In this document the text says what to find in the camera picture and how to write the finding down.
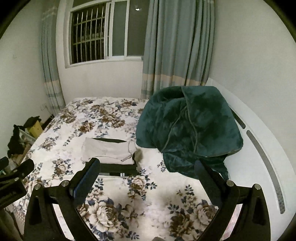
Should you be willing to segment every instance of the window bars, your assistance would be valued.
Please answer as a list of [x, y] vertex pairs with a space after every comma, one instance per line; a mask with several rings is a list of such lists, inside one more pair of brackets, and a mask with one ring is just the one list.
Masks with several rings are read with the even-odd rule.
[[109, 3], [105, 2], [72, 13], [72, 64], [106, 58], [106, 8]]

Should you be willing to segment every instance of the window frame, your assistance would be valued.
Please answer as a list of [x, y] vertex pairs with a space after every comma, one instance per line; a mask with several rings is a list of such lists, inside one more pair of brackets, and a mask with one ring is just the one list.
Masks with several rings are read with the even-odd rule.
[[[125, 41], [124, 41], [124, 55], [123, 56], [113, 56], [112, 55], [112, 38], [113, 38], [113, 16], [114, 16], [114, 5], [116, 2], [122, 2], [125, 1], [126, 3], [126, 24], [125, 24]], [[65, 59], [65, 67], [75, 67], [85, 64], [93, 64], [93, 63], [100, 63], [100, 62], [109, 62], [109, 61], [142, 61], [141, 56], [127, 56], [127, 44], [128, 44], [128, 19], [129, 19], [129, 7], [130, 7], [130, 0], [94, 0], [90, 1], [84, 4], [81, 4], [76, 7], [73, 6], [74, 0], [67, 1], [66, 11], [65, 11], [65, 19], [64, 19], [64, 53], [66, 53], [65, 56], [67, 56], [67, 61]], [[107, 25], [109, 28], [109, 56], [107, 56], [107, 44], [105, 44], [104, 41], [104, 56], [106, 56], [105, 59], [100, 60], [91, 60], [91, 61], [85, 61], [85, 62], [79, 62], [72, 64], [72, 43], [71, 43], [71, 31], [72, 31], [72, 15], [73, 12], [87, 8], [93, 5], [101, 4], [101, 3], [107, 3], [109, 4], [110, 8], [110, 22], [105, 21], [105, 33], [104, 38], [107, 39]], [[105, 19], [109, 18], [109, 11], [106, 11]]]

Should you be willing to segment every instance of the mattress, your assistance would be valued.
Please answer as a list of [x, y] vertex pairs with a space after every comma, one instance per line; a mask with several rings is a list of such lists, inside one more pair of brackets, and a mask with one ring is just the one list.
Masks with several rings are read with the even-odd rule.
[[[135, 139], [136, 126], [147, 100], [129, 98], [76, 98], [48, 125], [25, 159], [35, 169], [24, 180], [26, 196], [14, 202], [15, 213], [25, 221], [35, 184], [56, 186], [82, 170], [81, 148], [86, 137]], [[98, 240], [196, 240], [215, 216], [202, 185], [196, 179], [167, 171], [157, 149], [137, 147], [139, 175], [98, 176], [83, 205], [77, 207]], [[57, 218], [73, 240], [58, 205]], [[223, 235], [234, 227], [239, 209]]]

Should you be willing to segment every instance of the silver bolt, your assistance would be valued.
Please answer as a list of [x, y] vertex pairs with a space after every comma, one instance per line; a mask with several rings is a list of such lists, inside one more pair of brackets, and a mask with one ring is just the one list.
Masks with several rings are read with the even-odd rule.
[[40, 184], [40, 183], [37, 183], [37, 184], [34, 186], [34, 189], [38, 190], [39, 188], [41, 188], [41, 184]]
[[229, 187], [233, 187], [233, 186], [234, 186], [234, 182], [231, 181], [231, 180], [228, 180], [228, 181], [226, 182], [226, 184], [227, 184], [227, 186], [229, 186]]
[[261, 186], [259, 184], [255, 184], [254, 185], [254, 188], [256, 188], [257, 190], [260, 190], [261, 189]]
[[69, 184], [69, 181], [68, 180], [62, 181], [62, 186], [63, 187], [68, 186], [68, 184]]

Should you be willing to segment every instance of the blue-gray curtain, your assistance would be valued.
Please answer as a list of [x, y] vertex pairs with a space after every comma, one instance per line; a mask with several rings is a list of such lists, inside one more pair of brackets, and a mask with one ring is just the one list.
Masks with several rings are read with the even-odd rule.
[[176, 85], [204, 85], [213, 49], [213, 0], [150, 0], [141, 97]]
[[44, 87], [49, 99], [50, 109], [57, 115], [65, 107], [57, 68], [55, 46], [57, 9], [59, 0], [45, 0], [42, 17], [41, 50], [44, 72]]

